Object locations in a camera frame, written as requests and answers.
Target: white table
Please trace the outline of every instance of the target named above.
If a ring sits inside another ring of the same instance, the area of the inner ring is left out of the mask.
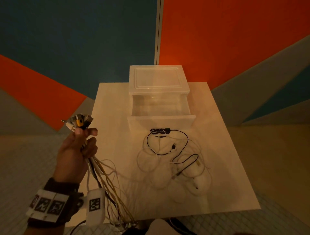
[[[110,159],[118,172],[133,179],[119,177],[121,188],[128,196],[126,205],[136,220],[260,209],[207,83],[190,82],[189,87],[188,103],[196,119],[186,133],[198,140],[210,168],[212,185],[206,196],[187,194],[184,203],[176,203],[167,190],[156,190],[139,182],[144,175],[137,168],[136,157],[147,132],[129,130],[128,83],[99,85],[91,125],[98,129],[96,157]],[[92,176],[89,187],[98,187]],[[86,177],[80,191],[87,192]],[[75,226],[85,218],[86,211],[82,209],[66,226]]]

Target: colorful wall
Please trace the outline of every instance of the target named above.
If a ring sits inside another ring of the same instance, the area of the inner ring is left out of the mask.
[[[303,0],[3,0],[0,108],[27,125],[2,133],[61,132],[100,82],[154,61],[206,81],[227,125],[310,122],[309,12]]]

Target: white plastic drawer unit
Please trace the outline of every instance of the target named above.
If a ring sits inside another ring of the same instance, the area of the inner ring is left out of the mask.
[[[130,129],[188,129],[196,117],[190,113],[188,93],[181,65],[130,66]]]

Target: blue wall section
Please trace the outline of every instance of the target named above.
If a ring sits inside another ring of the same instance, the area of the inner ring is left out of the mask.
[[[2,0],[0,54],[92,99],[154,64],[157,0]]]
[[[243,122],[262,117],[310,99],[310,65]]]

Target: vertical white strip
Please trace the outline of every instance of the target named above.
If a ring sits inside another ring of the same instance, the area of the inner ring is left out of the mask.
[[[162,35],[163,10],[164,10],[164,0],[157,0],[154,65],[159,64],[159,51],[160,51],[160,40],[161,40],[161,35]]]

